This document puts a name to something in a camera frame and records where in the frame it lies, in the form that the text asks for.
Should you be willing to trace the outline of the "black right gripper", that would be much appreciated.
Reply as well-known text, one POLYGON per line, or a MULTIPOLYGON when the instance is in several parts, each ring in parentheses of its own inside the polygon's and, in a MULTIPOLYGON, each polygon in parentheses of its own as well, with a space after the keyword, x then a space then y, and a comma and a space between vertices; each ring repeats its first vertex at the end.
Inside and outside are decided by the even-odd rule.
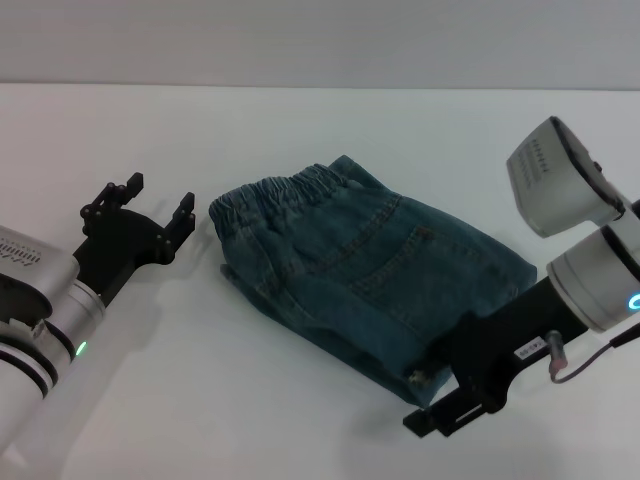
POLYGON ((459 387, 425 409, 403 419, 403 425, 419 438, 438 431, 449 437, 486 413, 501 410, 511 382, 526 368, 519 368, 513 352, 533 338, 559 332, 566 342, 587 327, 561 300, 545 278, 494 313, 463 315, 431 353, 407 367, 410 384, 440 388, 451 377, 459 387))

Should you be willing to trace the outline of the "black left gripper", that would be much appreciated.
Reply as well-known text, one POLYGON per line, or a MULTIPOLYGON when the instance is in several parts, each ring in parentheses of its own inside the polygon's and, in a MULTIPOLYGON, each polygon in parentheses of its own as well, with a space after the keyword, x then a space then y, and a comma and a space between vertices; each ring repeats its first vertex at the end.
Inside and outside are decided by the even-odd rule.
POLYGON ((148 264, 167 265, 195 230, 195 194, 188 192, 163 228, 150 218, 121 209, 144 188, 144 176, 134 173, 125 184, 109 182, 80 210, 84 242, 74 252, 78 280, 107 306, 135 271, 148 264))

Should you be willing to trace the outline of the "blue denim shorts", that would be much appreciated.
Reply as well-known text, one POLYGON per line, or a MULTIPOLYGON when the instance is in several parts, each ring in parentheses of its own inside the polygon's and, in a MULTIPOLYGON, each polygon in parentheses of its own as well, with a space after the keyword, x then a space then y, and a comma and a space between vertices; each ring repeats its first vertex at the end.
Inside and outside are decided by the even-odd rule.
POLYGON ((418 407, 442 386, 410 384, 407 367, 464 314, 537 280, 504 244, 345 156, 238 187, 209 214, 223 275, 261 313, 418 407))

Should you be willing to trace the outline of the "white label sticker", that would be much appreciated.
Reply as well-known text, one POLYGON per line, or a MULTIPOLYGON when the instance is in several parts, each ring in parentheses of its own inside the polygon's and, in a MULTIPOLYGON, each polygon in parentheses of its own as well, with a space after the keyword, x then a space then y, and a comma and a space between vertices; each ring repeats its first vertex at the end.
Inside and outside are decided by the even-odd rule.
POLYGON ((547 342, 540 336, 537 336, 518 347, 514 352, 516 364, 519 368, 527 368, 543 358, 548 352, 547 342))

